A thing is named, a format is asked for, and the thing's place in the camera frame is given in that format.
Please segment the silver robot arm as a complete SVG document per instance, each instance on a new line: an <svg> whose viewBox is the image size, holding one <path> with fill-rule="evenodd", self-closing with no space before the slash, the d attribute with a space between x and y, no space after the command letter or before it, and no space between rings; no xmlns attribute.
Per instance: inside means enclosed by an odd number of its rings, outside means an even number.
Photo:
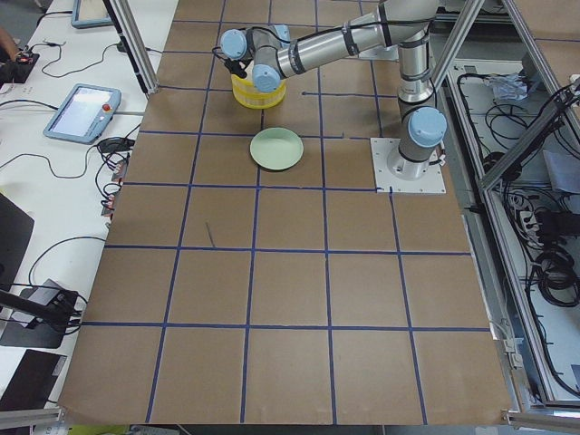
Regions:
<svg viewBox="0 0 580 435"><path fill-rule="evenodd" d="M396 47L402 127L387 165L395 177L416 180L425 174L447 130L436 106L430 62L430 23L438 7L436 1L381 1L369 14L295 39L285 25L230 29L221 35L214 54L240 78L251 66L253 85L261 92L273 92L284 79L372 48Z"/></svg>

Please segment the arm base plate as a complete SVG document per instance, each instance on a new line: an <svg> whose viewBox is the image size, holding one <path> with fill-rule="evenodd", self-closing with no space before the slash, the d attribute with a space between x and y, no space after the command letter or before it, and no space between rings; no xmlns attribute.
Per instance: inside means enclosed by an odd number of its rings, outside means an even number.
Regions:
<svg viewBox="0 0 580 435"><path fill-rule="evenodd" d="M375 189L379 193L443 195L446 193L436 150L420 163L407 161L399 150L398 138L371 138Z"/></svg>

